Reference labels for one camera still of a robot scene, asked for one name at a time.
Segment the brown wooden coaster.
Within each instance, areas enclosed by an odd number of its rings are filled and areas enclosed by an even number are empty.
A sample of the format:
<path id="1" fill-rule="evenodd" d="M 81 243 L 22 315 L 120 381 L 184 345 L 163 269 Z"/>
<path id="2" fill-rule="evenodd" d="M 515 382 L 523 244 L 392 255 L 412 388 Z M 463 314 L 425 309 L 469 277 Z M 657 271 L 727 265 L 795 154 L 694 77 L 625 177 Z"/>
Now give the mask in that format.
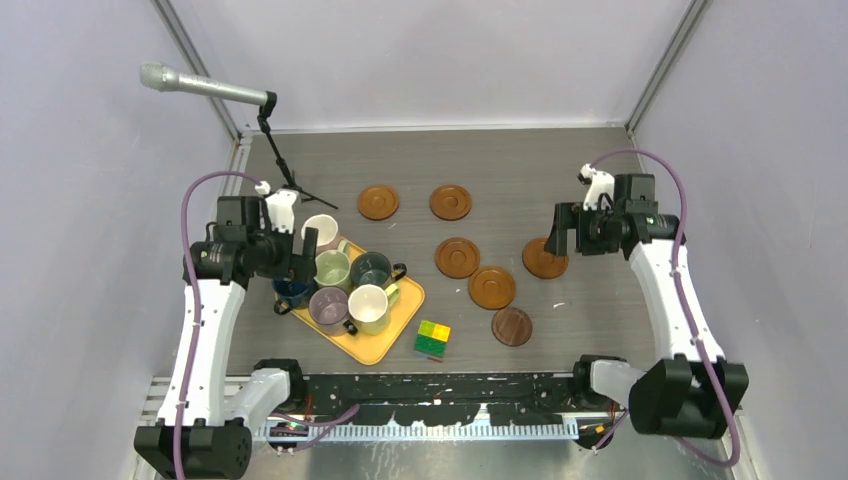
<path id="1" fill-rule="evenodd" d="M 366 187 L 358 196 L 359 213 L 366 219 L 381 221 L 390 218 L 400 206 L 397 191 L 385 184 Z"/>
<path id="2" fill-rule="evenodd" d="M 569 265 L 568 256 L 554 256 L 545 247 L 545 238 L 535 238 L 527 242 L 522 251 L 525 269 L 540 279 L 554 279 L 563 275 Z"/>
<path id="3" fill-rule="evenodd" d="M 512 275 L 497 266 L 480 267 L 468 279 L 472 301 L 487 310 L 499 310 L 510 305 L 516 296 Z"/>
<path id="4" fill-rule="evenodd" d="M 462 237 L 444 240 L 435 251 L 435 264 L 445 276 L 453 279 L 470 277 L 480 266 L 478 247 Z"/>
<path id="5" fill-rule="evenodd" d="M 464 218 L 471 211 L 472 197 L 464 187 L 446 184 L 432 192 L 429 206 L 436 217 L 446 221 L 456 221 Z"/>

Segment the dark grey green mug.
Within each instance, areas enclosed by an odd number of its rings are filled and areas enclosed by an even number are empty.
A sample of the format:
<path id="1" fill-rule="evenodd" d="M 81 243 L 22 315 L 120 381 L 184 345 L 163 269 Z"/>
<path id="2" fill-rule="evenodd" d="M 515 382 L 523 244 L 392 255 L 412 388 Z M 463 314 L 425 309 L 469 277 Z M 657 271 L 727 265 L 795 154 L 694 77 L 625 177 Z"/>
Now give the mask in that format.
<path id="1" fill-rule="evenodd" d="M 353 288 L 364 285 L 375 285 L 385 288 L 407 274 L 405 263 L 392 263 L 385 255 L 378 252 L 365 252 L 353 260 L 350 276 Z"/>

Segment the yellow-green faceted mug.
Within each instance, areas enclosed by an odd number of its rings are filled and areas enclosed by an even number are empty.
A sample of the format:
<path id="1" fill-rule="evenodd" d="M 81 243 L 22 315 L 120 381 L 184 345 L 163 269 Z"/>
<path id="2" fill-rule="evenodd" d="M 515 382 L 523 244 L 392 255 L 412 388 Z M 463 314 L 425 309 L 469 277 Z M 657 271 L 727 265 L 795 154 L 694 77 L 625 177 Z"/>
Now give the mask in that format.
<path id="1" fill-rule="evenodd" d="M 400 296 L 396 284 L 387 287 L 362 285 L 348 298 L 348 311 L 359 333 L 378 335 L 388 328 L 390 310 Z"/>

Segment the yellow plastic tray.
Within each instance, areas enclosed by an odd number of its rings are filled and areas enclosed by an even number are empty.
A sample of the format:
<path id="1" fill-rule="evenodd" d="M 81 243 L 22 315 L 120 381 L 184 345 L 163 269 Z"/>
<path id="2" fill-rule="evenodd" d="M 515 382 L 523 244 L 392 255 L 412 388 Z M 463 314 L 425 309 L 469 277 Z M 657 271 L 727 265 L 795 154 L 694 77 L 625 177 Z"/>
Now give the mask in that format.
<path id="1" fill-rule="evenodd" d="M 331 336 L 319 328 L 307 306 L 293 309 L 291 313 L 360 364 L 375 365 L 383 359 L 426 298 L 424 288 L 408 275 L 396 278 L 393 284 L 397 286 L 398 293 L 390 301 L 387 327 L 377 335 L 357 333 Z"/>

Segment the dark walnut wooden coaster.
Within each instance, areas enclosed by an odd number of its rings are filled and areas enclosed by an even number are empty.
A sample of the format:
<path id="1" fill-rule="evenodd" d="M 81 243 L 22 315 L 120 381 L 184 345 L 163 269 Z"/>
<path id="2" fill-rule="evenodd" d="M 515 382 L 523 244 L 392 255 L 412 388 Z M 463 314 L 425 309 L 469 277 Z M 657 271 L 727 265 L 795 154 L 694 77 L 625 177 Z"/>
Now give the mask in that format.
<path id="1" fill-rule="evenodd" d="M 533 324 L 530 316 L 515 307 L 498 310 L 491 322 L 492 334 L 503 345 L 518 347 L 532 336 Z"/>

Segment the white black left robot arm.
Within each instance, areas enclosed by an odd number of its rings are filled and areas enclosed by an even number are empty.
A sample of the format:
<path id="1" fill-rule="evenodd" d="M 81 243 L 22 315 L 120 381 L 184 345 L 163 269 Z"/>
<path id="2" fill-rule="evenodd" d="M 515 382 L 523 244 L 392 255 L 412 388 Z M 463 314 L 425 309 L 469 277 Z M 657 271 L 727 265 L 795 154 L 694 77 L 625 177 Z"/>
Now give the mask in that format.
<path id="1" fill-rule="evenodd" d="M 297 361 L 259 361 L 247 384 L 225 396 L 226 370 L 250 280 L 308 281 L 316 272 L 317 236 L 294 253 L 298 193 L 223 196 L 206 237 L 184 258 L 185 317 L 173 375 L 151 426 L 134 448 L 166 479 L 240 479 L 252 442 L 276 408 L 298 412 L 307 398 Z"/>

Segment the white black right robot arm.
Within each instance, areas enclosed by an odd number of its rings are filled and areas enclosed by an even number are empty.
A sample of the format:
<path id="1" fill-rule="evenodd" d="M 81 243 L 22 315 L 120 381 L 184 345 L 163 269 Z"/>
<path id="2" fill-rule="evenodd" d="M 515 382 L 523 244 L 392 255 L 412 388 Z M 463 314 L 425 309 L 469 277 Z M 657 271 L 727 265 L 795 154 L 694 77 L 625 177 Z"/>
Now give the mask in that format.
<path id="1" fill-rule="evenodd" d="M 619 357 L 584 354 L 574 365 L 572 400 L 589 411 L 612 400 L 641 434 L 720 438 L 728 427 L 721 404 L 736 411 L 749 377 L 727 360 L 700 310 L 679 217 L 660 213 L 650 174 L 584 166 L 578 179 L 586 196 L 556 205 L 544 249 L 565 255 L 573 231 L 581 255 L 622 254 L 645 298 L 657 361 L 643 371 Z"/>

